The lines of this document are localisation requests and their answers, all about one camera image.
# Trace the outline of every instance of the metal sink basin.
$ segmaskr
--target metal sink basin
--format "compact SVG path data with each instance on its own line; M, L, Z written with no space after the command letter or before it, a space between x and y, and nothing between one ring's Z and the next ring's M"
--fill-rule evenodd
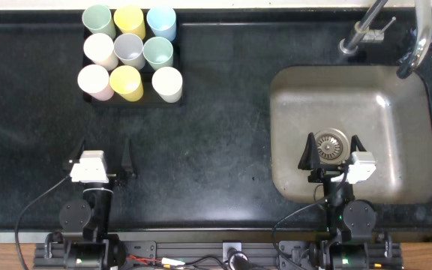
M349 157L358 135L376 158L376 171L354 185L373 203L426 203L432 197L432 126L421 78L396 67L289 67L271 83L271 160L276 188L289 200L313 202L316 184L297 168L308 134L321 158ZM323 195L318 189L316 197Z

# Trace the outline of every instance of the faucet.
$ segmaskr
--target faucet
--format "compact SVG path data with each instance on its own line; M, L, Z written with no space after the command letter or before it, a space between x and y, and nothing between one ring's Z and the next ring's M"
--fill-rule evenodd
M376 0L363 19L354 25L348 38L339 43L340 51L346 55L353 55L361 42L382 42L384 31L395 21L395 18L382 30L370 30L369 26L377 14L383 9L388 0ZM432 38L432 16L430 0L415 0L416 25L418 34L413 51L397 69L397 76L406 79L419 65L428 52Z

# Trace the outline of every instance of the cup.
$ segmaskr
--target cup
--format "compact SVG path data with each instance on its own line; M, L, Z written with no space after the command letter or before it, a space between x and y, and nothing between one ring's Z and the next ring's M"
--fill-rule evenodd
M122 34L114 41L114 53L125 65L140 70L146 64L143 41L135 34Z
M108 71L97 64L89 64L79 72L78 86L100 101L107 101L114 95Z
M143 96L140 72L131 66L117 67L109 77L111 88L127 101L138 101Z
M118 57L114 53L114 43L110 36L103 33L92 34L84 42L84 54L95 64L108 71L118 66Z
M114 22L123 34L135 34L142 40L146 36L143 11L135 5L118 8L114 13Z
M142 54L155 71L173 66L173 45L164 37L152 37L146 41Z
M171 7L153 7L146 16L149 27L157 37L174 41L176 38L176 12Z
M169 103L179 101L183 92L183 77L174 67L162 67L154 72L154 90Z
M111 39L116 36L111 10L102 4L96 4L84 10L82 23L93 34L103 33L109 35Z

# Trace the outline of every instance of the wooden floor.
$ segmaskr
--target wooden floor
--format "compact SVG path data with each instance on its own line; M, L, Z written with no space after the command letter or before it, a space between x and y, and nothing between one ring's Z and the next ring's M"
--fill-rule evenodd
M22 244L22 253L27 264L32 264L35 252L33 244ZM403 259L406 270L432 270L432 243L404 243ZM0 244L0 269L22 269L14 244Z

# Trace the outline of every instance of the sink drain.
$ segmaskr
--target sink drain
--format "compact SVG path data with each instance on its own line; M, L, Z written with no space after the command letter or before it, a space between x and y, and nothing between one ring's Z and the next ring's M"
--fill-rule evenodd
M316 133L314 137L316 138L316 146L322 162L339 164L347 158L350 143L341 131L328 128Z

